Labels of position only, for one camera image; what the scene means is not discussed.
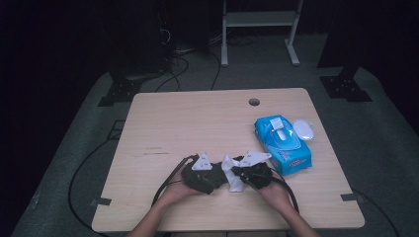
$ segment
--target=white shelf frame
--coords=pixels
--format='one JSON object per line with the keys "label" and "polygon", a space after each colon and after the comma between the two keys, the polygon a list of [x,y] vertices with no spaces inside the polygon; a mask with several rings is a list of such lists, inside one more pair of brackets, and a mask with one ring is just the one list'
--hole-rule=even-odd
{"label": "white shelf frame", "polygon": [[299,60],[293,49],[293,40],[296,27],[298,26],[303,0],[298,0],[295,11],[283,12],[234,12],[228,13],[226,0],[223,1],[222,16],[222,44],[221,44],[221,65],[228,65],[227,53],[227,28],[229,27],[291,27],[290,36],[285,39],[287,51],[290,55],[293,66],[299,66]]}

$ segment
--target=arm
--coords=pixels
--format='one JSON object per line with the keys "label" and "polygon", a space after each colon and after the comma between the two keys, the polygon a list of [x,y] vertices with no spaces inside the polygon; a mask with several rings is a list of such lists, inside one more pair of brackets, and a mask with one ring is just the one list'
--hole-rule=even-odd
{"label": "arm", "polygon": [[267,187],[256,190],[259,195],[273,207],[287,222],[297,236],[319,236],[313,228],[293,208],[287,190],[281,185],[271,182]]}
{"label": "arm", "polygon": [[[182,170],[183,168],[176,173],[171,182],[182,180]],[[153,237],[163,219],[164,213],[171,205],[183,198],[199,193],[187,187],[183,182],[168,185],[155,205],[148,210],[142,220],[129,232],[128,236]]]}

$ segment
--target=plastic lid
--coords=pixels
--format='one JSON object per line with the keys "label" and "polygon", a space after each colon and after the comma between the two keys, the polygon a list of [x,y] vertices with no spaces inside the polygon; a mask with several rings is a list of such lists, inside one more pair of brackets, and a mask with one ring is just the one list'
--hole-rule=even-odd
{"label": "plastic lid", "polygon": [[311,140],[314,137],[311,125],[303,119],[296,120],[293,123],[293,130],[301,140]]}

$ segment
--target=wet wipes package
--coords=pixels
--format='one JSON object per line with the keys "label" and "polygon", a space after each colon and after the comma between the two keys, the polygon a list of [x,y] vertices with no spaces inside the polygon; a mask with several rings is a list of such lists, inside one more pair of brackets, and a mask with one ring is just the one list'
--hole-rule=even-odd
{"label": "wet wipes package", "polygon": [[312,166],[311,152],[305,140],[311,139],[313,133],[304,120],[292,125],[280,115],[258,118],[255,128],[259,141],[272,154],[271,163],[281,175],[290,175]]}

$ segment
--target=blue package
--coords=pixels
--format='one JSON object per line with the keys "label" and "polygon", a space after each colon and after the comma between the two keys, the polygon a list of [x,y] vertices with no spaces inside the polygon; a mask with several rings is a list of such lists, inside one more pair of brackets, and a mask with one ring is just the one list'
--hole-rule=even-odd
{"label": "blue package", "polygon": [[272,165],[281,175],[290,175],[312,166],[310,150],[286,118],[258,118],[255,128],[259,141],[272,154]]}

